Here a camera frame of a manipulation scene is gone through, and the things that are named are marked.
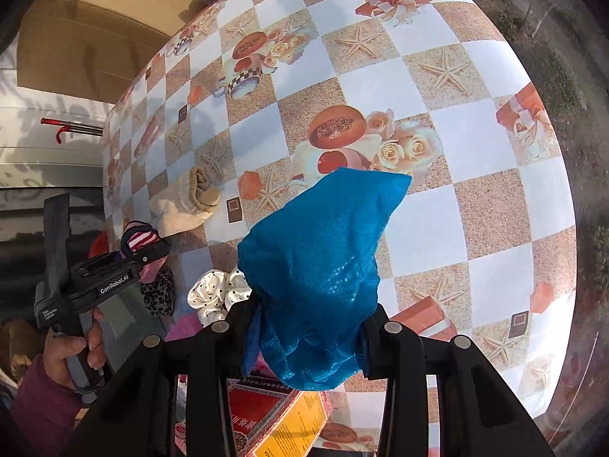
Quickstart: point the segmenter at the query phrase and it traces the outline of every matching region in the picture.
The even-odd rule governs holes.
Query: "screw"
[[[225,321],[216,321],[215,323],[213,323],[211,325],[211,329],[213,331],[215,331],[216,333],[224,333],[225,331],[227,331],[229,328],[229,325],[227,322]]]
[[[156,347],[160,343],[161,339],[158,335],[148,335],[144,339],[144,346],[148,348]]]
[[[400,325],[397,321],[388,321],[385,323],[385,331],[389,333],[399,333],[402,331],[402,325]]]
[[[457,335],[455,337],[455,345],[459,348],[466,349],[471,345],[471,340],[464,335]]]

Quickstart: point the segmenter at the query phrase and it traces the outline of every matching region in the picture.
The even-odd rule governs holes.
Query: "beige knit glove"
[[[150,200],[161,237],[196,229],[220,203],[220,191],[209,183],[205,171],[194,167]]]

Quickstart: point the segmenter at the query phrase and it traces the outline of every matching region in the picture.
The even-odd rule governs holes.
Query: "blue plastic bag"
[[[239,244],[239,268],[263,302],[261,351],[287,386],[327,390],[358,371],[357,332],[376,310],[376,247],[411,180],[341,168]]]

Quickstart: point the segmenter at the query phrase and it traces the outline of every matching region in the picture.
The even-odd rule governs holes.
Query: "white wall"
[[[0,187],[100,186],[101,138],[62,134],[42,117],[102,125],[113,105],[17,86],[17,38],[0,54]]]

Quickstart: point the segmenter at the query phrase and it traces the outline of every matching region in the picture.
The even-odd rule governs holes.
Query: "red hook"
[[[64,125],[62,126],[55,134],[55,140],[57,141],[57,144],[61,144],[62,143],[62,138],[59,137],[59,134],[61,134],[62,132],[71,132],[72,130],[70,129],[69,126]]]

